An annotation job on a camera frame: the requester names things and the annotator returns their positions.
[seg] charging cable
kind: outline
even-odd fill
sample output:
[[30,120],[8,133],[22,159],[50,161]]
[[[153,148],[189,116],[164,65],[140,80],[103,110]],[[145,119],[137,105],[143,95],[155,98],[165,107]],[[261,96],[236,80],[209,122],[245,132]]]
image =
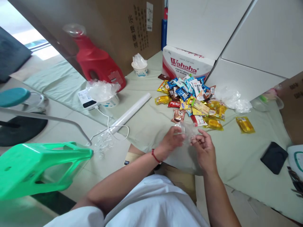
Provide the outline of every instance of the charging cable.
[[[92,139],[93,139],[95,136],[101,134],[102,132],[104,132],[104,131],[106,131],[106,130],[108,130],[109,133],[110,133],[116,140],[118,140],[118,141],[124,141],[124,140],[127,139],[128,135],[129,135],[129,127],[128,127],[128,126],[126,126],[126,125],[113,125],[113,126],[110,126],[110,116],[107,116],[107,115],[105,115],[104,113],[102,113],[101,110],[99,110],[99,107],[98,107],[98,106],[94,106],[94,108],[95,108],[96,110],[98,110],[103,116],[107,117],[107,129],[104,129],[103,131],[101,131],[101,132],[95,134],[94,136],[92,136],[91,139],[90,139],[91,141],[92,141]],[[110,130],[111,128],[114,128],[114,127],[127,127],[128,131],[127,131],[126,137],[125,137],[124,139],[122,139],[122,140],[116,138],[116,137],[112,134],[112,132],[111,132],[111,130]]]

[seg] wahaha box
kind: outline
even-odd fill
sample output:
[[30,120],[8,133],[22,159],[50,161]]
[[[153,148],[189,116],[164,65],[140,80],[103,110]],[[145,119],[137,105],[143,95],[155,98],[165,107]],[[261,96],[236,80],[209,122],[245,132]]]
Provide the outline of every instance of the wahaha box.
[[162,74],[170,78],[208,76],[215,61],[172,46],[163,48]]

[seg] person's left hand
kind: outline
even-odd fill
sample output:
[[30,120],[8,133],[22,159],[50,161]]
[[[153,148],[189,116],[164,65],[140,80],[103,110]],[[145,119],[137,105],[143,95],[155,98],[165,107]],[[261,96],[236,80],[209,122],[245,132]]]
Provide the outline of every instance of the person's left hand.
[[169,129],[159,146],[154,150],[154,154],[159,161],[164,161],[176,147],[181,147],[183,145],[185,135],[177,134],[181,132],[182,129],[177,126],[173,126]]

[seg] brown cardboard box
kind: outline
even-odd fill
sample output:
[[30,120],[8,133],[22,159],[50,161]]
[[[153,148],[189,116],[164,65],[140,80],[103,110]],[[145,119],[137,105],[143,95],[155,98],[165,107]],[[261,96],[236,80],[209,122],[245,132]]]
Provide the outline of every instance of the brown cardboard box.
[[303,144],[303,72],[281,83],[278,96],[284,102],[280,110],[284,126],[293,144]]
[[[161,50],[163,0],[9,0],[9,2],[67,60],[74,59],[78,52],[72,38],[62,30],[68,23],[85,26],[87,35],[93,43],[109,53],[124,75],[133,70],[131,62],[136,53],[148,59]],[[153,17],[152,31],[146,34],[147,2],[153,5]],[[80,71],[75,61],[69,63]]]

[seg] pile of snacks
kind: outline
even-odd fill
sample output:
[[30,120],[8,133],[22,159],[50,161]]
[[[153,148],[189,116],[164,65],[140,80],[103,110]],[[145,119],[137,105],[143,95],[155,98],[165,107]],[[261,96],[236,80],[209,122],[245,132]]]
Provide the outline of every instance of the pile of snacks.
[[[172,122],[183,122],[185,113],[192,119],[195,127],[203,126],[223,131],[221,121],[225,121],[227,107],[222,101],[214,97],[216,86],[207,87],[204,84],[205,76],[175,78],[169,81],[169,77],[160,75],[162,79],[157,91],[167,95],[155,98],[156,105],[167,104],[173,109]],[[254,133],[253,126],[247,117],[237,117],[236,121],[242,133]]]

